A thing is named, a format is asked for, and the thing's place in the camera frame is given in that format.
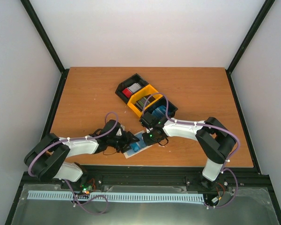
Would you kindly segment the beige card holder wallet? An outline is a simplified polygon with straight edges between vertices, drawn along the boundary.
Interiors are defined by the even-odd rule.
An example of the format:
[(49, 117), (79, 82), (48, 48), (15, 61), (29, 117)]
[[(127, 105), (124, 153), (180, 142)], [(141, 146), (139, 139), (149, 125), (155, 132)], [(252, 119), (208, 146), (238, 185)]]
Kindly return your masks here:
[(145, 144), (143, 137), (142, 137), (143, 133), (145, 133), (145, 131), (140, 131), (140, 132), (134, 134), (134, 136), (136, 136), (139, 139), (139, 141), (135, 142), (135, 143), (131, 143), (129, 145), (130, 148), (128, 149), (127, 152), (124, 153), (125, 158), (130, 158), (151, 147), (151, 146)]

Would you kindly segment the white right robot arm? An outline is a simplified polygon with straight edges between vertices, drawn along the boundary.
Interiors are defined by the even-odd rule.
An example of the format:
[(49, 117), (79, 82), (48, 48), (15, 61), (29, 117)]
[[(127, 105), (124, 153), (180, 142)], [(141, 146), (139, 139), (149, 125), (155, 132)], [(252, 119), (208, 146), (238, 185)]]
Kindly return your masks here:
[(197, 141), (207, 157), (202, 176), (210, 182), (217, 179), (235, 145), (239, 144), (239, 139), (214, 117), (186, 121), (166, 116), (160, 119), (147, 112), (141, 116), (140, 123), (147, 130), (142, 136), (146, 145), (167, 141), (169, 137)]

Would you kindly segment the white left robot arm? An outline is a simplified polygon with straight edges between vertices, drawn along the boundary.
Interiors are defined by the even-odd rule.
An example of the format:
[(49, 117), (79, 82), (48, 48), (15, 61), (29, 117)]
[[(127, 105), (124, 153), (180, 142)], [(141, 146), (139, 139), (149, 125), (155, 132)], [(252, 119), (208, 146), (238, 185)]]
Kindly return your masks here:
[(104, 152), (108, 147), (117, 153), (126, 153), (140, 139), (125, 131), (116, 120), (109, 120), (103, 128), (80, 138), (62, 138), (54, 133), (47, 134), (24, 158), (31, 177), (39, 181), (51, 179), (68, 180), (81, 189), (87, 186), (88, 177), (78, 163), (66, 159), (78, 155), (93, 155)]

